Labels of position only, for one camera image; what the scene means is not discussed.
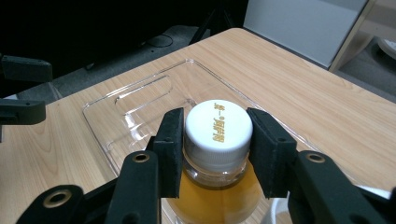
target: clear plastic tray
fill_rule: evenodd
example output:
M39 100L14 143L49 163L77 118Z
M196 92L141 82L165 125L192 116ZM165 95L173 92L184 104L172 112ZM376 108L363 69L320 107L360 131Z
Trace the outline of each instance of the clear plastic tray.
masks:
M186 116L196 104L211 99L264 110L209 69L188 59L86 104L83 114L111 168L118 175L128 154L146 148L165 112L184 107ZM317 150L292 129L282 122L280 124L298 140L299 150ZM262 203L266 204L263 205L265 207L269 202L262 199ZM172 212L169 209L164 209L168 217ZM259 214L253 214L255 220L265 212L265 209L259 210Z

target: wooden table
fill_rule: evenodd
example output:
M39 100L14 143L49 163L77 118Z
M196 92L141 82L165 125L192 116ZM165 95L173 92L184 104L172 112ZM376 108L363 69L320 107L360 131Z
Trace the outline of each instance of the wooden table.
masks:
M0 223L15 222L46 189L75 184L87 192L113 179L82 107L187 58L328 154L355 183L386 190L396 186L396 104L247 31L232 29L54 102L47 106L47 119L37 125L4 127ZM261 213L265 206L260 204Z

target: white lid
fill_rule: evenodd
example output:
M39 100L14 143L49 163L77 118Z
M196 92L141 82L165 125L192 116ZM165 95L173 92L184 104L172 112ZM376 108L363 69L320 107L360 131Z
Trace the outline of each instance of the white lid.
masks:
M250 117L239 105L224 100L205 101L186 118L185 151L201 168L230 171L240 166L248 154L252 132Z

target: white cap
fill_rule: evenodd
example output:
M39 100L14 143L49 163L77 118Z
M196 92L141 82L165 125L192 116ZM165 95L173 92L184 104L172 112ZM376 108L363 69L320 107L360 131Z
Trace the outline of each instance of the white cap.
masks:
M250 117L239 105L224 100L205 101L186 118L185 151L201 168L231 171L248 154L252 132Z

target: yellow liquid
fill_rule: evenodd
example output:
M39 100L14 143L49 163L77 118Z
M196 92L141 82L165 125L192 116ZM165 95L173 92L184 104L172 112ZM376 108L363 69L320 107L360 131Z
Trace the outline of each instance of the yellow liquid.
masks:
M184 223L240 223L253 213L261 197L262 188L248 162L242 179L227 189L199 187L183 172L180 197L167 201Z

